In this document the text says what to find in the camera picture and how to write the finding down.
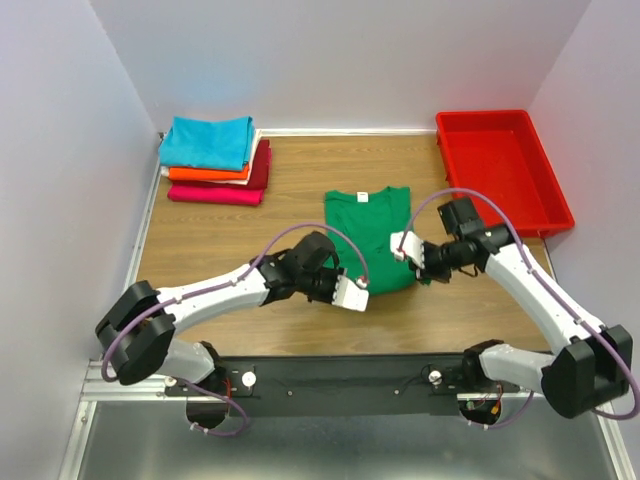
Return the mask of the green t shirt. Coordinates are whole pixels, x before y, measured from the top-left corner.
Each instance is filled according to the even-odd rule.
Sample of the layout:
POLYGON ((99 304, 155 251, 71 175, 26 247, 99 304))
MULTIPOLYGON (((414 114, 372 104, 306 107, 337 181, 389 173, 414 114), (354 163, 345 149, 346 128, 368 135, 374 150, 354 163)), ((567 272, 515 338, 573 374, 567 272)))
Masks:
POLYGON ((387 186, 378 192, 329 191, 324 197, 325 223, 333 229, 340 265, 348 277, 364 275, 361 259, 369 269, 368 291, 372 296, 393 293, 416 283, 415 273, 397 261, 390 250, 390 236, 404 230, 411 217, 408 187, 387 186))

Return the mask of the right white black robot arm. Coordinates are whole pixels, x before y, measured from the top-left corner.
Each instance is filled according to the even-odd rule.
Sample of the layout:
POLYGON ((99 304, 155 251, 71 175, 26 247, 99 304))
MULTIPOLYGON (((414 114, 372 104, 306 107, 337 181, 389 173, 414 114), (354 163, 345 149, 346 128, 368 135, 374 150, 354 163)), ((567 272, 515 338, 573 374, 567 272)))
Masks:
POLYGON ((500 285, 534 321, 550 351, 517 349, 488 340, 463 354, 460 379, 480 392, 506 382, 543 395, 556 413, 575 418, 600 414, 601 405, 626 394, 637 396, 631 372, 633 339, 622 326, 607 326, 581 307, 539 265, 508 218, 488 227, 472 202, 477 192, 457 189, 457 198, 438 208, 452 241, 436 245, 410 227, 394 235, 391 251, 408 261, 417 280, 447 283, 455 271, 473 267, 500 285))

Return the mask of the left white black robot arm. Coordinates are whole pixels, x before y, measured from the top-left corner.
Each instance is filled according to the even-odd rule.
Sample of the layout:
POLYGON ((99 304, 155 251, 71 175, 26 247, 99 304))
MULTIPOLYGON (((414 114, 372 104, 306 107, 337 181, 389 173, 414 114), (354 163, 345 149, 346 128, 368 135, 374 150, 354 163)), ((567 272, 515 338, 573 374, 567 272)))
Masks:
POLYGON ((222 380, 212 346, 178 335, 219 316, 260 308, 295 294, 310 302, 345 308, 351 281, 329 237, 313 231, 292 248, 265 251, 239 268, 177 287, 154 288, 147 280, 129 285, 98 322, 107 382, 137 384, 161 374, 187 380, 201 395, 222 380))

